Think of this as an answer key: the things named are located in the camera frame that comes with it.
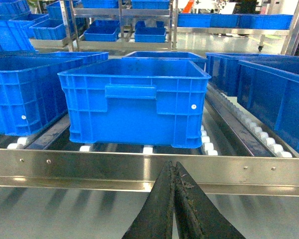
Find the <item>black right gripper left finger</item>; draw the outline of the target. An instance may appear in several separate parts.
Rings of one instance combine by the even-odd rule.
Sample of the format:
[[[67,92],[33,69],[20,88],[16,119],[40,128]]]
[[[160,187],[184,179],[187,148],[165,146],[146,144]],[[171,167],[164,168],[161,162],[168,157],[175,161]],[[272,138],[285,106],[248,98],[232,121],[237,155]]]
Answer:
[[[159,173],[142,209],[123,235],[124,239],[172,238],[175,169],[167,161]]]

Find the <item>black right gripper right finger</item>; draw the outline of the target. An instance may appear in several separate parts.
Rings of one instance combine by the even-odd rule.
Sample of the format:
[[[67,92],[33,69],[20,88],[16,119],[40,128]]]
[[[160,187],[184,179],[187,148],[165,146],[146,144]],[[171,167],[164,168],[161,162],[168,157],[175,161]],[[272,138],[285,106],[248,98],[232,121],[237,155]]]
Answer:
[[[175,217],[180,239],[243,239],[180,162],[175,167]]]

